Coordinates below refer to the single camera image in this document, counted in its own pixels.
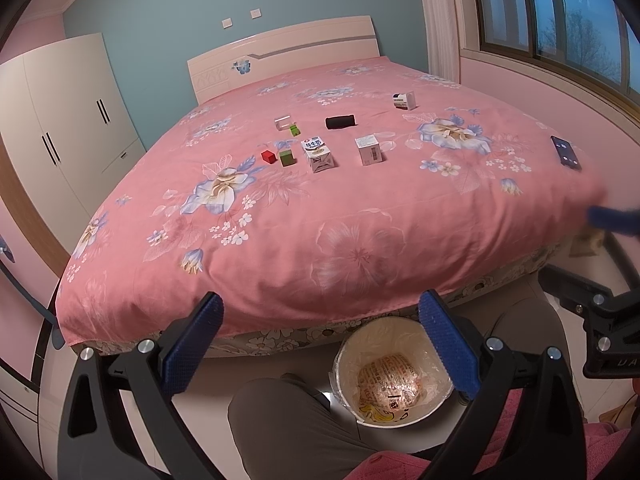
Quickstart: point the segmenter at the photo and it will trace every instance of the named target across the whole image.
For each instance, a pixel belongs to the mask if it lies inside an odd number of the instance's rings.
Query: window sill
[[[506,56],[500,56],[499,54],[478,52],[476,50],[463,48],[460,50],[460,56],[500,66],[549,85],[580,101],[582,104],[588,106],[604,118],[607,118],[610,122],[615,124],[629,137],[631,137],[636,144],[640,145],[640,120],[638,118],[633,117],[625,110],[617,107],[600,95],[590,91],[571,79],[530,63],[518,61]]]

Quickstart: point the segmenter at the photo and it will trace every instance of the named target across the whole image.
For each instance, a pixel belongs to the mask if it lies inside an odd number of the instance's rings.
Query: pink cloth
[[[476,473],[495,465],[506,443],[520,403],[521,390],[513,390],[507,399],[491,442],[481,458]],[[613,424],[585,424],[587,479],[593,480],[626,439],[629,430],[618,431]],[[428,460],[395,451],[372,455],[344,480],[414,480],[430,464]]]
[[[394,108],[405,91],[417,109]],[[286,114],[301,136],[274,127]],[[324,126],[347,114],[358,126]],[[363,167],[354,140],[369,134],[385,160]],[[596,164],[576,147],[582,172],[562,166],[552,134],[386,58],[228,92],[158,140],[96,213],[56,302],[66,341],[142,338],[210,290],[225,301],[219,336],[349,322],[456,290],[575,231],[603,200]],[[300,140],[317,135],[337,167],[313,174]],[[288,147],[287,168],[260,156]]]

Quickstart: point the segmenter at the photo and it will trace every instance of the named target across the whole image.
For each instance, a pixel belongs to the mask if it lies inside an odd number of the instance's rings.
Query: smartphone
[[[554,136],[551,136],[551,140],[554,142],[556,152],[558,152],[558,156],[560,157],[560,163],[572,170],[580,171],[582,166],[580,165],[580,162],[578,162],[578,157],[575,156],[575,152],[571,147],[571,144],[567,140],[558,139]]]

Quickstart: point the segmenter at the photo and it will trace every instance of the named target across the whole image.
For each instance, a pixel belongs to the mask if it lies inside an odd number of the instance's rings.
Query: white wardrobe
[[[0,135],[33,205],[69,253],[145,153],[101,34],[0,65]]]

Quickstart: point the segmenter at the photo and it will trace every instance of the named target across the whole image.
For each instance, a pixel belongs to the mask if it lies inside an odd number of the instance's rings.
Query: gray pants
[[[515,304],[486,335],[522,352],[539,354],[556,346],[568,360],[562,323],[546,301]],[[280,379],[258,379],[236,393],[229,424],[251,480],[342,480],[379,451],[343,429],[312,396],[316,393]]]

